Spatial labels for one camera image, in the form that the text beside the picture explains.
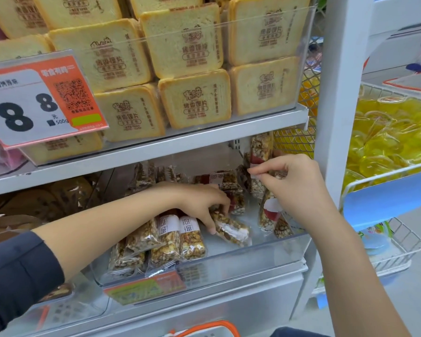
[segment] white label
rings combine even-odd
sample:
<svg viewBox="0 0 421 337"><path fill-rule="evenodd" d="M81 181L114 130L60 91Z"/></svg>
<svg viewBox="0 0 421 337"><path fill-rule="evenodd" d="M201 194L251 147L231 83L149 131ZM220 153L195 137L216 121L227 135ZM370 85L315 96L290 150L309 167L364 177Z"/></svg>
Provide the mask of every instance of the white label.
<svg viewBox="0 0 421 337"><path fill-rule="evenodd" d="M35 70L0 74L0 141L7 146L78 132Z"/></svg>
<svg viewBox="0 0 421 337"><path fill-rule="evenodd" d="M260 165L260 164L250 163L250 168L257 167L258 165ZM255 178L256 180L258 180L259 179L259 176L257 176L257 175L251 175L251 178Z"/></svg>
<svg viewBox="0 0 421 337"><path fill-rule="evenodd" d="M181 231L180 220L176 215L165 215L159 218L159 235Z"/></svg>
<svg viewBox="0 0 421 337"><path fill-rule="evenodd" d="M209 174L209 184L218 184L218 187L221 188L223 184L223 173L219 172L216 174Z"/></svg>
<svg viewBox="0 0 421 337"><path fill-rule="evenodd" d="M200 230L198 221L194 217L183 216L180 219L180 221L181 221L181 234Z"/></svg>
<svg viewBox="0 0 421 337"><path fill-rule="evenodd" d="M279 201L277 200L277 198L269 198L268 200L265 201L264 203L264 209L268 210L269 212L273 212L273 213L279 213L281 211L283 211L281 205L279 204Z"/></svg>

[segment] barcode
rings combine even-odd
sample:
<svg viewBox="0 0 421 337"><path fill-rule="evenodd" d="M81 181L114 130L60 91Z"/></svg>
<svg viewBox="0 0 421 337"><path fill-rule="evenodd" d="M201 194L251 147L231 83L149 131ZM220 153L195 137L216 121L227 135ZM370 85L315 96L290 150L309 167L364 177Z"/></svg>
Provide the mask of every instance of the barcode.
<svg viewBox="0 0 421 337"><path fill-rule="evenodd" d="M67 104L67 108L73 113L93 109L92 102L81 79L55 83L55 88Z"/></svg>

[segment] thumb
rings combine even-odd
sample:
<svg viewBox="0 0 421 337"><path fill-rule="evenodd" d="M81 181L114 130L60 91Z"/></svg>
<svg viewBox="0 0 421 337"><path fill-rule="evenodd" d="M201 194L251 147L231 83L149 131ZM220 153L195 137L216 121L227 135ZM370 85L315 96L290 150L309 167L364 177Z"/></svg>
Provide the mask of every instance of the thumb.
<svg viewBox="0 0 421 337"><path fill-rule="evenodd" d="M270 174L260 174L258 175L259 180L262 182L264 186L267 187L269 191L273 194L277 194L280 192L281 188L284 187L284 180L279 180Z"/></svg>
<svg viewBox="0 0 421 337"><path fill-rule="evenodd" d="M217 233L217 230L215 229L215 222L213 221L212 217L209 214L209 211L207 213L200 216L198 219L201 220L201 222L206 226L207 231L214 235Z"/></svg>

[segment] person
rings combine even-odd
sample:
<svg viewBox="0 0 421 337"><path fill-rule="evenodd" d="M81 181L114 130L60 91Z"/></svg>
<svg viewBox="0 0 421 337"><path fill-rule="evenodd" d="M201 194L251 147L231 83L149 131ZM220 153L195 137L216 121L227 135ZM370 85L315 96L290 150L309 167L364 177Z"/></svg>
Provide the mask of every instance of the person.
<svg viewBox="0 0 421 337"><path fill-rule="evenodd" d="M278 180L269 171L284 170ZM321 255L337 337L410 336L388 298L356 232L343 219L317 162L285 155L249 169L300 222ZM161 183L112 203L79 212L0 243L0 331L8 322L150 218L173 208L197 217L212 234L208 208L230 201L212 185ZM319 336L278 329L273 337Z"/></svg>

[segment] plastic price tag holder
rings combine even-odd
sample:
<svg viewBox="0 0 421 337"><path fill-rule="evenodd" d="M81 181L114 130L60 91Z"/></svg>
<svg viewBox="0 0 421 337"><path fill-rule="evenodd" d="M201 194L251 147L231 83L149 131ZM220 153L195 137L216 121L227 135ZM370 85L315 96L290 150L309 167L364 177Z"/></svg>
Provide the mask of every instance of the plastic price tag holder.
<svg viewBox="0 0 421 337"><path fill-rule="evenodd" d="M72 50L0 62L5 150L108 127Z"/></svg>
<svg viewBox="0 0 421 337"><path fill-rule="evenodd" d="M161 273L150 278L136 280L104 289L104 292L121 305L166 296L187 288L177 271Z"/></svg>

